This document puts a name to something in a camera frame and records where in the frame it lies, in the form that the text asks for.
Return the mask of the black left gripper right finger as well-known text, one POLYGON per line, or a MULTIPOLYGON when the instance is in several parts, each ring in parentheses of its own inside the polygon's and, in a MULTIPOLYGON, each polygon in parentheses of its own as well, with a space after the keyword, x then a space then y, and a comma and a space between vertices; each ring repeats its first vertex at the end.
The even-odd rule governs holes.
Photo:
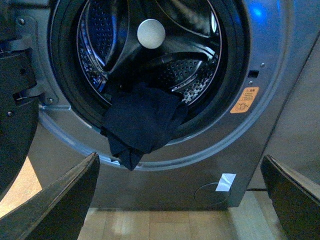
POLYGON ((320 185, 270 155, 260 170, 277 214, 289 240, 320 238, 320 185))

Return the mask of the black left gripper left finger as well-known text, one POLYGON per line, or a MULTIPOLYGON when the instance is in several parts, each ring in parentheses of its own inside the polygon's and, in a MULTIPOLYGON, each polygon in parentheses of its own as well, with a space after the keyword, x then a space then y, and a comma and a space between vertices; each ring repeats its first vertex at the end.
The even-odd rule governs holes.
POLYGON ((88 155, 65 175, 0 219, 2 240, 76 240, 90 208, 100 158, 88 155))

